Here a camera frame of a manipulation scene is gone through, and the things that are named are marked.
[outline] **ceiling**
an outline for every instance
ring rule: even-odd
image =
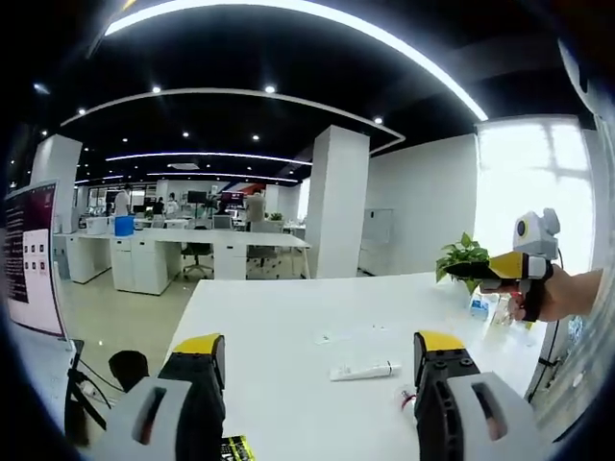
[[[216,6],[164,14],[104,37],[113,14],[122,17],[162,2],[136,0],[124,13],[122,3],[70,0],[45,5],[44,21],[32,28],[42,38],[37,59],[21,69],[30,85],[31,104],[20,115],[36,127],[37,142],[45,130],[47,135],[82,141],[87,148],[77,180],[113,174],[151,181],[157,177],[147,173],[172,171],[168,163],[194,161],[205,173],[300,181],[309,176],[308,166],[263,159],[107,158],[161,152],[296,158],[303,152],[302,159],[309,159],[306,148],[331,124],[368,134],[372,150],[377,150],[397,137],[370,124],[376,116],[405,138],[375,154],[383,155],[471,133],[478,122],[426,70],[345,25],[276,8]],[[318,3],[378,25],[420,50],[491,118],[573,113],[591,125],[567,81],[555,38],[515,1]],[[44,84],[50,94],[36,94],[33,83]],[[341,109],[365,121],[257,96],[153,94],[156,85],[162,90],[263,90],[274,85],[277,94]],[[78,109],[91,110],[140,93],[152,97],[87,112],[62,125],[78,115]]]

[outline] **potted plant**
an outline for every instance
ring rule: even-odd
[[[438,283],[446,275],[446,268],[457,264],[459,262],[484,262],[489,260],[489,252],[480,246],[480,243],[476,240],[472,240],[472,237],[464,232],[461,235],[461,239],[458,242],[450,245],[445,245],[442,250],[446,251],[446,255],[435,261],[435,282]],[[478,279],[459,279],[455,276],[451,276],[453,280],[460,280],[465,283],[466,288],[470,292],[470,295],[474,293],[477,286],[480,284]]]

